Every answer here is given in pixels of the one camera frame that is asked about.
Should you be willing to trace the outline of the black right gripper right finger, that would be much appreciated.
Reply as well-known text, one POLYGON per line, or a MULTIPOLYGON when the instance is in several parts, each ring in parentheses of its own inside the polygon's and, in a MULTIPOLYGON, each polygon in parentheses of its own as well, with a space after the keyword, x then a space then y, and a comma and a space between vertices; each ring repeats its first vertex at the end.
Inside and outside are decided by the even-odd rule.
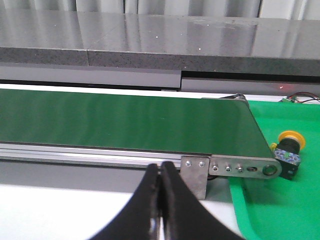
POLYGON ((159 206, 166 240, 241 240, 198 201, 170 161, 160 169, 159 206))

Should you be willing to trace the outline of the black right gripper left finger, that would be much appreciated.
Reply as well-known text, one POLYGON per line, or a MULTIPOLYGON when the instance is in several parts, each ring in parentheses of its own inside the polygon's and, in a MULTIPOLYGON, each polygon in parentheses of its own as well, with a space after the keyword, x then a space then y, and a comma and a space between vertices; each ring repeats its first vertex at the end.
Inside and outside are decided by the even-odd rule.
POLYGON ((150 164, 122 210, 92 240, 157 240, 160 217, 158 166, 150 164))

